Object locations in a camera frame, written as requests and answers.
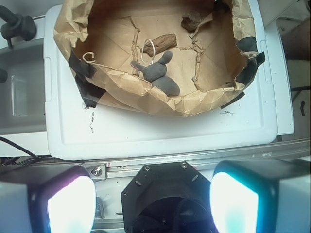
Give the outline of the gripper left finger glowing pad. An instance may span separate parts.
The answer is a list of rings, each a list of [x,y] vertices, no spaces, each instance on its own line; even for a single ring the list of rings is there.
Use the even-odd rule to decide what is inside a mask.
[[[82,166],[0,169],[2,233],[89,233],[95,212],[95,183]]]

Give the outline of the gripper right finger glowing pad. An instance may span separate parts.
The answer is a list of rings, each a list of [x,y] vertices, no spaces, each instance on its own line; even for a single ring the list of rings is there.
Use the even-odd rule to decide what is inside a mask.
[[[309,233],[311,163],[221,161],[214,169],[209,202],[221,233]]]

